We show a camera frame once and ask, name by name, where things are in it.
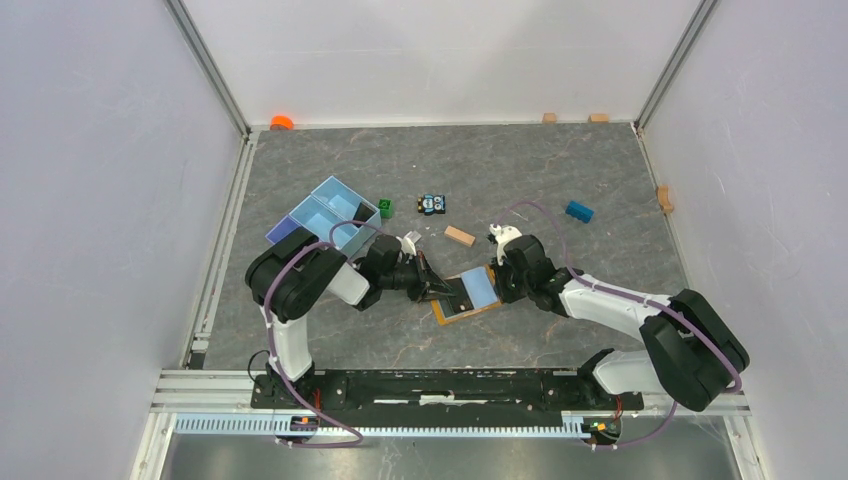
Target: wooden block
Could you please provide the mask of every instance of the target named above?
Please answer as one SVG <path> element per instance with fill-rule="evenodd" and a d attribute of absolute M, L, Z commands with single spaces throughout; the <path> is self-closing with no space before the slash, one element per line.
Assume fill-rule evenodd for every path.
<path fill-rule="evenodd" d="M 451 240 L 456 240 L 457 242 L 465 245 L 466 247 L 474 245 L 474 236 L 469 235 L 458 228 L 448 227 L 445 230 L 445 236 L 450 238 Z"/>
<path fill-rule="evenodd" d="M 660 208 L 664 214 L 668 215 L 674 211 L 674 205 L 668 200 L 668 185 L 657 187 L 657 201 L 660 202 Z"/>
<path fill-rule="evenodd" d="M 589 123 L 609 123 L 609 115 L 606 113 L 593 113 L 589 115 Z"/>

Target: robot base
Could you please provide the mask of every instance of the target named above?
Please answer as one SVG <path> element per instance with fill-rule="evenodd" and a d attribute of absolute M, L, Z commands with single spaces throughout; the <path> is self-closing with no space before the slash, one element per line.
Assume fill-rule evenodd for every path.
<path fill-rule="evenodd" d="M 562 411 L 616 409 L 615 396 L 592 383 L 563 369 L 323 370 L 296 388 L 358 427 L 555 427 Z M 641 395 L 621 400 L 624 410 L 644 408 Z M 301 408 L 273 371 L 256 377 L 250 406 Z"/>

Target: metal frame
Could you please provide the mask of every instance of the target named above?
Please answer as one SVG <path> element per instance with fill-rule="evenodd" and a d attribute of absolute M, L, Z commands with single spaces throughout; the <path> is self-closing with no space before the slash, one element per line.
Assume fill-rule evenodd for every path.
<path fill-rule="evenodd" d="M 258 138 L 259 132 L 250 134 L 242 145 L 238 162 L 233 171 L 233 179 L 230 182 L 227 202 L 221 212 L 218 235 L 212 247 L 209 267 L 200 292 L 200 300 L 193 310 L 194 326 L 186 342 L 183 366 L 189 364 L 192 355 L 205 354 L 209 347 L 212 325 L 215 322 L 215 312 L 218 309 L 221 287 L 224 284 L 224 276 L 227 272 L 227 263 L 230 259 L 230 251 L 233 247 L 233 239 L 236 235 L 239 215 L 241 215 L 244 194 L 247 191 L 247 181 L 250 178 L 250 168 L 253 165 L 253 156 L 256 153 L 256 141 Z"/>
<path fill-rule="evenodd" d="M 275 429 L 283 428 L 280 423 L 292 416 L 310 415 L 302 409 L 254 410 L 250 408 L 253 381 L 246 372 L 229 370 L 163 370 L 153 396 L 153 405 L 144 431 L 141 446 L 130 478 L 158 480 L 165 465 L 165 458 L 174 433 L 183 434 L 268 434 L 268 425 L 274 422 Z M 626 411 L 632 417 L 663 417 L 671 405 L 667 395 L 644 395 L 645 409 Z M 563 428 L 553 429 L 492 429 L 490 431 L 463 431 L 462 429 L 366 429 L 368 437 L 421 437 L 421 436 L 465 436 L 465 437 L 527 437 L 527 438 L 573 438 L 577 432 L 568 425 L 582 417 L 609 417 L 612 411 L 578 412 L 564 411 Z M 691 412 L 679 408 L 676 416 L 723 417 L 727 426 L 739 471 L 743 480 L 765 480 L 765 473 L 757 452 L 755 437 L 751 429 L 751 410 L 743 394 L 720 395 L 704 412 Z M 206 425 L 192 422 L 206 421 Z M 209 427 L 208 422 L 217 422 Z M 327 430 L 322 435 L 337 436 L 341 432 Z"/>
<path fill-rule="evenodd" d="M 680 66 L 683 64 L 683 61 L 689 56 L 692 46 L 701 35 L 704 25 L 707 23 L 707 20 L 709 20 L 710 15 L 712 15 L 718 3 L 719 0 L 701 0 L 701 3 L 698 4 L 698 8 L 695 10 L 695 13 L 689 20 L 689 24 L 686 26 L 686 30 L 683 31 L 683 36 L 680 37 L 680 40 L 677 42 L 677 46 L 674 47 L 674 51 L 671 53 L 671 58 L 668 59 L 668 63 L 666 63 L 665 68 L 663 68 L 660 77 L 657 79 L 657 83 L 651 90 L 651 94 L 648 95 L 648 100 L 642 107 L 642 111 L 639 112 L 639 116 L 636 118 L 636 121 L 633 122 L 637 132 L 641 132 L 641 130 L 648 125 L 654 111 L 656 111 L 657 106 L 668 91 L 671 82 L 674 80 Z"/>
<path fill-rule="evenodd" d="M 203 37 L 200 36 L 200 32 L 191 19 L 191 15 L 189 15 L 185 4 L 182 0 L 165 0 L 165 5 L 174 17 L 174 22 L 180 28 L 183 37 L 186 39 L 186 43 L 191 48 L 191 52 L 194 54 L 194 57 L 200 64 L 200 68 L 212 85 L 212 89 L 215 90 L 215 95 L 218 96 L 221 104 L 227 110 L 227 115 L 230 117 L 230 121 L 233 122 L 233 126 L 236 127 L 236 130 L 239 131 L 242 137 L 246 138 L 250 135 L 250 125 L 241 113 L 241 109 L 239 109 L 232 92 L 227 87 L 227 83 L 224 81 L 220 70 L 218 70 L 218 66 L 215 65 L 215 60 L 212 59 L 212 54 L 206 48 Z"/>
<path fill-rule="evenodd" d="M 175 413 L 151 413 L 147 416 L 141 445 L 130 473 L 131 479 L 159 480 L 165 467 L 176 421 Z"/>

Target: floor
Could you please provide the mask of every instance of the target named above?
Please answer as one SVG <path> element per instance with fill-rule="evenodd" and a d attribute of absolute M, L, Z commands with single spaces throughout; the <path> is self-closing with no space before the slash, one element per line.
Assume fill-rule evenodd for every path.
<path fill-rule="evenodd" d="M 269 244 L 265 233 L 330 175 L 377 203 L 395 202 L 384 229 L 418 242 L 443 277 L 488 263 L 487 226 L 520 199 L 557 213 L 577 267 L 623 287 L 673 294 L 684 287 L 680 260 L 627 124 L 409 127 L 263 132 L 244 203 L 204 368 L 244 369 L 267 348 L 258 307 L 243 276 Z M 423 193 L 447 195 L 447 214 L 416 211 Z M 583 224 L 563 213 L 577 200 L 594 209 Z M 532 233 L 562 265 L 553 229 L 532 209 L 508 224 Z M 453 225 L 477 237 L 472 247 L 445 238 Z M 578 366 L 601 348 L 639 344 L 591 322 L 539 311 L 530 301 L 439 326 L 429 304 L 403 292 L 357 312 L 329 294 L 309 313 L 310 350 L 319 368 Z"/>
<path fill-rule="evenodd" d="M 646 435 L 658 419 L 628 419 Z M 676 418 L 650 442 L 592 453 L 569 439 L 369 438 L 360 448 L 291 451 L 258 436 L 175 435 L 162 478 L 561 479 L 742 478 L 724 420 Z"/>

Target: purple cable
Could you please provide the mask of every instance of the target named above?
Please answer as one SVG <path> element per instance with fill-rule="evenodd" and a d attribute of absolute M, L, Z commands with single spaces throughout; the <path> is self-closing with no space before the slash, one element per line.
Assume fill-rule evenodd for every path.
<path fill-rule="evenodd" d="M 629 293 L 629 292 L 623 292 L 621 290 L 617 290 L 615 288 L 610 288 L 610 287 L 605 287 L 603 285 L 595 285 L 592 282 L 590 282 L 589 280 L 586 280 L 585 278 L 578 275 L 577 272 L 574 271 L 574 268 L 571 266 L 571 262 L 569 262 L 569 259 L 568 259 L 568 246 L 566 245 L 566 242 L 565 242 L 565 233 L 563 233 L 562 227 L 560 227 L 559 222 L 557 222 L 556 217 L 554 217 L 554 215 L 547 208 L 545 208 L 544 206 L 542 206 L 542 205 L 540 205 L 536 202 L 530 201 L 530 200 L 522 200 L 520 202 L 514 203 L 513 205 L 508 207 L 506 210 L 504 210 L 504 212 L 501 213 L 501 215 L 497 218 L 497 220 L 495 220 L 495 225 L 500 226 L 503 218 L 510 211 L 512 211 L 512 209 L 514 209 L 515 207 L 521 206 L 521 205 L 529 205 L 531 207 L 534 207 L 535 209 L 542 212 L 542 215 L 547 217 L 548 220 L 551 222 L 551 225 L 553 225 L 554 230 L 556 230 L 557 236 L 559 236 L 559 240 L 562 243 L 562 257 L 563 257 L 563 261 L 565 262 L 565 268 L 568 270 L 568 273 L 575 280 L 577 280 L 582 285 L 593 288 L 594 290 L 598 290 L 598 291 L 601 291 L 601 292 L 604 292 L 604 293 L 609 293 L 611 295 L 616 295 L 616 296 L 619 296 L 621 298 L 625 298 L 627 300 L 631 300 L 631 301 L 636 302 L 636 303 L 644 303 L 646 305 L 650 305 L 654 308 L 657 308 L 657 309 L 665 312 L 666 314 L 671 316 L 673 319 L 678 321 L 681 325 L 686 327 L 690 332 L 692 332 L 692 334 L 695 335 L 695 337 L 698 340 L 700 340 L 707 347 L 707 349 L 710 352 L 712 352 L 713 355 L 716 356 L 716 358 L 718 358 L 719 362 L 721 362 L 721 365 L 727 370 L 727 372 L 730 373 L 730 376 L 733 377 L 733 386 L 725 389 L 725 392 L 736 393 L 736 392 L 742 390 L 742 379 L 739 377 L 739 372 L 736 370 L 736 368 L 730 362 L 730 359 L 727 358 L 727 355 L 725 355 L 724 352 L 722 352 L 716 346 L 716 344 L 714 344 L 712 342 L 712 340 L 710 340 L 706 335 L 704 335 L 703 332 L 701 332 L 697 327 L 695 327 L 695 325 L 693 325 L 692 322 L 690 322 L 689 320 L 686 320 L 686 317 L 681 315 L 679 312 L 675 312 L 674 310 L 669 308 L 667 305 L 663 305 L 663 304 L 655 302 L 653 300 L 646 300 L 645 298 L 640 297 L 639 295 L 634 295 L 634 294 Z M 650 439 L 656 437 L 657 435 L 659 435 L 660 433 L 662 433 L 663 430 L 665 430 L 666 427 L 668 427 L 668 425 L 671 423 L 671 418 L 674 416 L 675 411 L 677 411 L 677 402 L 676 401 L 671 404 L 671 409 L 668 412 L 668 416 L 665 418 L 665 420 L 663 420 L 663 422 L 660 424 L 660 426 L 657 427 L 656 430 L 654 430 L 653 432 L 651 432 L 650 434 L 648 434 L 648 435 L 646 435 L 642 438 L 638 438 L 636 440 L 630 440 L 630 441 L 618 444 L 616 446 L 598 445 L 596 448 L 600 448 L 602 450 L 615 450 L 616 448 L 634 446 L 634 445 L 638 445 L 642 442 L 645 442 L 647 440 L 650 440 Z"/>
<path fill-rule="evenodd" d="M 335 232 L 336 229 L 341 227 L 342 225 L 359 225 L 360 227 L 368 227 L 371 230 L 374 230 L 375 232 L 382 233 L 383 235 L 388 235 L 388 233 L 384 232 L 381 228 L 375 227 L 370 223 L 361 222 L 359 220 L 345 220 L 344 222 L 339 222 L 333 225 L 333 228 L 330 229 L 330 233 L 327 235 L 330 239 L 330 243 L 332 243 L 334 247 L 336 246 L 336 242 L 333 241 L 333 232 Z"/>
<path fill-rule="evenodd" d="M 285 278 L 285 276 L 291 271 L 291 269 L 294 268 L 294 266 L 297 264 L 297 262 L 302 260 L 303 257 L 305 257 L 306 255 L 309 254 L 309 252 L 311 252 L 313 250 L 317 250 L 321 247 L 333 248 L 333 245 L 331 245 L 327 242 L 318 242 L 318 243 L 313 243 L 312 245 L 309 245 L 308 247 L 304 248 L 303 250 L 298 252 L 297 255 L 295 255 L 294 258 L 292 258 L 289 261 L 289 263 L 287 263 L 286 266 L 283 267 L 282 270 L 280 270 L 280 273 L 278 273 L 277 276 L 274 278 L 274 281 L 271 282 L 271 286 L 268 287 L 268 293 L 265 294 L 265 303 L 262 305 L 262 308 L 263 308 L 263 312 L 265 314 L 265 325 L 266 325 L 266 331 L 268 333 L 269 350 L 271 351 L 271 358 L 269 360 L 274 361 L 274 364 L 277 367 L 277 373 L 280 374 L 280 377 L 283 379 L 283 383 L 285 384 L 286 388 L 289 390 L 289 393 L 291 393 L 292 396 L 295 398 L 295 400 L 297 400 L 307 410 L 311 411 L 312 413 L 314 413 L 318 417 L 323 418 L 328 423 L 335 425 L 335 426 L 341 428 L 342 430 L 345 430 L 348 433 L 351 433 L 351 434 L 356 436 L 356 440 L 351 440 L 349 442 L 332 442 L 332 443 L 315 443 L 315 444 L 294 443 L 291 446 L 296 447 L 296 448 L 346 448 L 346 447 L 355 447 L 355 446 L 359 445 L 360 443 L 362 443 L 362 440 L 364 439 L 362 434 L 359 433 L 358 431 L 354 430 L 352 427 L 349 427 L 349 426 L 343 424 L 342 422 L 330 417 L 329 415 L 322 413 L 320 410 L 318 410 L 317 408 L 310 405 L 309 402 L 307 402 L 303 397 L 300 396 L 299 393 L 297 393 L 297 390 L 294 388 L 294 385 L 292 385 L 291 381 L 286 376 L 285 370 L 283 370 L 283 365 L 280 362 L 280 356 L 277 353 L 277 346 L 274 344 L 274 329 L 273 329 L 273 324 L 274 324 L 273 318 L 274 317 L 271 314 L 271 298 L 274 296 L 274 292 L 277 291 L 277 287 L 280 286 L 280 282 L 282 282 L 283 278 Z"/>

